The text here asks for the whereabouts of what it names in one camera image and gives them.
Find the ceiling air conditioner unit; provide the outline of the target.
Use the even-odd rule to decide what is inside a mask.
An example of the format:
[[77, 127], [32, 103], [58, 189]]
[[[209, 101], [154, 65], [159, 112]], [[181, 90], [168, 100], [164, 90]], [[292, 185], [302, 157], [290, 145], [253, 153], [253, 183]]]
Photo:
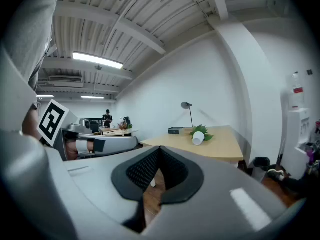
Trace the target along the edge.
[[52, 75], [48, 83], [55, 87], [83, 88], [84, 80], [81, 76]]

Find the round white table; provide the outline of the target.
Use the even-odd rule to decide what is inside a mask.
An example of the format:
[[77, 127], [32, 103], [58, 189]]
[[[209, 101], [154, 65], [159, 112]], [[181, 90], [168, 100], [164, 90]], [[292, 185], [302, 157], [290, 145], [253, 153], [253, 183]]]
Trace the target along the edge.
[[101, 128], [102, 136], [126, 136], [138, 132], [137, 129]]

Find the black and white shoe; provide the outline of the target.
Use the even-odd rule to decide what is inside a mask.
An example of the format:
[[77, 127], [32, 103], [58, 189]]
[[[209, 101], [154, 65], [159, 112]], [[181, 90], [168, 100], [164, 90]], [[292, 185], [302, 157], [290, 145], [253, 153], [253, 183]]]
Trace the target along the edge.
[[285, 179], [283, 170], [270, 169], [267, 171], [266, 175], [275, 182], [282, 182]]

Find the dark grey desk lamp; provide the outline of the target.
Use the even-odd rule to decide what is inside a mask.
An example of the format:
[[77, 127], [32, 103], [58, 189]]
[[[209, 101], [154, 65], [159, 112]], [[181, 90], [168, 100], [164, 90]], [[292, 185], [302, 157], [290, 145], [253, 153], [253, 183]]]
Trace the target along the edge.
[[194, 124], [193, 124], [193, 116], [192, 116], [192, 111], [191, 111], [192, 104], [184, 101], [184, 102], [181, 103], [181, 107], [182, 107], [184, 110], [188, 110], [188, 111], [189, 111], [191, 126], [194, 127]]

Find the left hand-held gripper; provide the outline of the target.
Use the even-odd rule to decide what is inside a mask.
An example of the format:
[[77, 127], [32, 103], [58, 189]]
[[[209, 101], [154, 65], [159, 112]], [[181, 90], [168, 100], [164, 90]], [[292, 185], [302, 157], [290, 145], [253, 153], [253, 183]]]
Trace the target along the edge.
[[93, 135], [90, 121], [79, 119], [68, 108], [51, 100], [37, 127], [41, 137], [68, 160], [66, 140], [75, 142], [79, 157], [105, 157], [133, 150], [138, 145], [135, 136]]

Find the white water dispenser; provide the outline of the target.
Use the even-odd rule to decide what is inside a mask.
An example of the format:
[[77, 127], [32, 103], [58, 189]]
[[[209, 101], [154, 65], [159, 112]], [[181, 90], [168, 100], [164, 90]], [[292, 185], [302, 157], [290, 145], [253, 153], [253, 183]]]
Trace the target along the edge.
[[305, 145], [311, 133], [310, 110], [300, 108], [291, 110], [287, 115], [287, 135], [280, 165], [293, 179], [303, 177], [309, 157]]

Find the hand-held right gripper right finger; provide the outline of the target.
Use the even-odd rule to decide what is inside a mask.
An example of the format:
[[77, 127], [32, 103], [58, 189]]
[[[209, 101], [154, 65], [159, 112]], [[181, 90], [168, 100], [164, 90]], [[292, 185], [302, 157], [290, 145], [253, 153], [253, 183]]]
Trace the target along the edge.
[[161, 209], [142, 232], [150, 240], [291, 240], [303, 200], [291, 207], [263, 184], [233, 165], [162, 146], [166, 182], [174, 173], [186, 179], [168, 187]]

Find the clear water jug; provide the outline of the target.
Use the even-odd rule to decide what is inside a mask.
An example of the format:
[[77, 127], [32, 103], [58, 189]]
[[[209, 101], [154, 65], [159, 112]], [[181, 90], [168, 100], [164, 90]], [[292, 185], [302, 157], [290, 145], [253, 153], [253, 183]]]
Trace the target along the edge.
[[304, 107], [304, 88], [301, 85], [299, 73], [296, 71], [290, 79], [289, 106], [292, 110]]

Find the person's left hand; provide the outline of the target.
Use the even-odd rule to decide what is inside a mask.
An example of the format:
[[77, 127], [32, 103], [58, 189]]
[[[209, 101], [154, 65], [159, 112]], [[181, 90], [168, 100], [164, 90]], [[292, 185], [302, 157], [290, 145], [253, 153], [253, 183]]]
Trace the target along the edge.
[[[86, 144], [87, 144], [87, 149], [90, 152], [93, 152], [94, 151], [94, 142], [91, 140], [89, 140], [89, 141], [87, 140]], [[68, 140], [65, 143], [65, 150], [66, 150], [66, 157], [69, 161], [73, 161], [73, 160], [77, 159], [79, 153], [78, 153], [78, 150], [76, 147], [75, 140]]]

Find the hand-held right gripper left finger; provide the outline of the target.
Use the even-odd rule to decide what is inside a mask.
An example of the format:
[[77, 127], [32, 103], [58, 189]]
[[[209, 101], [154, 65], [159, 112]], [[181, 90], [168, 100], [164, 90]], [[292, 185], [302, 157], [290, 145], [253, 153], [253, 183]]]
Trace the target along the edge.
[[143, 233], [144, 193], [159, 170], [159, 147], [65, 162], [77, 192], [75, 206], [88, 233]]

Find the person's grey shirt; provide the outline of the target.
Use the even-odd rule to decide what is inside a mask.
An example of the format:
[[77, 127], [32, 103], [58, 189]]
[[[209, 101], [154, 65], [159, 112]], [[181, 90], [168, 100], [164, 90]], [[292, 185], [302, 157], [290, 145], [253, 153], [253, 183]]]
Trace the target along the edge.
[[23, 0], [4, 35], [4, 47], [24, 80], [37, 89], [39, 70], [52, 39], [57, 0]]

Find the person's left forearm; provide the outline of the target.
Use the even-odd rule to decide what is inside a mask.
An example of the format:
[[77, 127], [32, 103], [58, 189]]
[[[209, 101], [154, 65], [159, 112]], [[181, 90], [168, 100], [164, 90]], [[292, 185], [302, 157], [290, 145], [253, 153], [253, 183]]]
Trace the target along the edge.
[[35, 104], [32, 104], [23, 120], [22, 133], [27, 136], [32, 136], [39, 141], [42, 137], [37, 130], [38, 120], [38, 107]]

